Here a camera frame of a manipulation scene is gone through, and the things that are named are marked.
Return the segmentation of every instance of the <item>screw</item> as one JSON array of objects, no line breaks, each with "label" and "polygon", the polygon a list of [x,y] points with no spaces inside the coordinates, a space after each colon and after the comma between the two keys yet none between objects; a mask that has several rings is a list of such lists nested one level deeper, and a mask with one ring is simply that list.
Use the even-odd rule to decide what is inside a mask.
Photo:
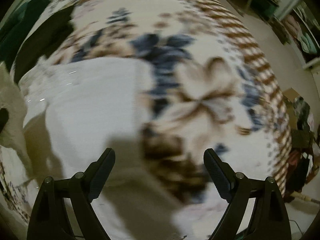
[{"label": "screw", "polygon": [[84,175],[84,173],[80,171],[75,174],[75,177],[76,177],[76,179],[81,179],[83,177],[83,175]]},{"label": "screw", "polygon": [[49,182],[51,182],[52,181],[52,177],[46,177],[45,179],[44,179],[44,182],[45,183],[49,183]]},{"label": "screw", "polygon": [[244,174],[243,174],[242,172],[237,172],[237,173],[236,173],[236,177],[237,177],[238,179],[243,179],[243,178],[244,178]]},{"label": "screw", "polygon": [[275,182],[275,179],[273,177],[268,177],[267,180],[270,182],[270,183],[274,183]]}]

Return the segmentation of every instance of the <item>cardboard box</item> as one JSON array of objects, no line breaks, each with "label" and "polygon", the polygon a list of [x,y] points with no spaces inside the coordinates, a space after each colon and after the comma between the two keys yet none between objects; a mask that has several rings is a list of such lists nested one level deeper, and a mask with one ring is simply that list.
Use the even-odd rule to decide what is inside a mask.
[{"label": "cardboard box", "polygon": [[291,129],[297,129],[297,117],[294,114],[293,102],[297,97],[300,97],[299,93],[293,88],[289,88],[282,92],[284,95],[284,102],[287,107],[287,113],[289,115],[289,125]]}]

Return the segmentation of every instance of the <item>bed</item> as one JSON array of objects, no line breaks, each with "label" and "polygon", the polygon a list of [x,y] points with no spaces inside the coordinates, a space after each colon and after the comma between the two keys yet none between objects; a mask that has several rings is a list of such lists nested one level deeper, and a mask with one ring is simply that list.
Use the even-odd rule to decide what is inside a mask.
[{"label": "bed", "polygon": [[[61,11],[73,30],[44,53],[39,29]],[[218,0],[51,0],[11,76],[1,71],[1,107],[16,120],[1,133],[1,213],[20,239],[43,179],[73,176],[106,147],[116,165],[92,205],[111,239],[206,239],[227,206],[204,168],[207,148],[249,178],[273,176],[284,194],[283,95]]]}]

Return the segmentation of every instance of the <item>striped border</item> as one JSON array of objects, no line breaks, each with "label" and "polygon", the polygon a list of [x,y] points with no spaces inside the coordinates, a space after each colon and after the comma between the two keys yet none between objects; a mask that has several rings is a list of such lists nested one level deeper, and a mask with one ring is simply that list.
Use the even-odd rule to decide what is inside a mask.
[{"label": "striped border", "polygon": [[287,158],[291,151],[291,133],[289,117],[283,102],[283,95],[265,59],[264,53],[243,23],[229,10],[223,7],[218,0],[186,0],[195,4],[207,16],[216,20],[223,28],[224,34],[238,46],[244,56],[244,62],[255,67],[262,89],[265,91],[265,101],[271,107],[271,127],[276,123],[279,130],[273,130],[273,136],[279,144],[279,154],[275,156],[272,176],[276,179],[281,194],[284,195],[287,175]]}]

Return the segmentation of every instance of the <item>floor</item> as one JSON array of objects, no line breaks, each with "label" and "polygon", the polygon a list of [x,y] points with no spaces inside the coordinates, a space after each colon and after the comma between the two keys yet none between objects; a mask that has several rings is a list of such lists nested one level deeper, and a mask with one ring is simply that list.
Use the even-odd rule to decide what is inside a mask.
[{"label": "floor", "polygon": [[[315,124],[320,121],[320,100],[315,81],[309,70],[303,70],[298,56],[291,45],[283,45],[271,27],[262,21],[252,11],[241,17],[237,11],[226,0],[220,0],[221,4],[237,15],[244,23],[262,51],[266,54],[267,60],[275,73],[279,86],[282,91],[292,87],[310,105],[313,112]],[[320,199],[320,175],[316,176],[309,184],[305,185],[302,193],[312,198]],[[295,199],[290,204],[286,204],[289,219],[295,220],[301,230],[305,232],[312,223],[319,211],[319,205],[307,203]],[[291,221],[292,239],[299,239],[301,233],[297,225]]]}]

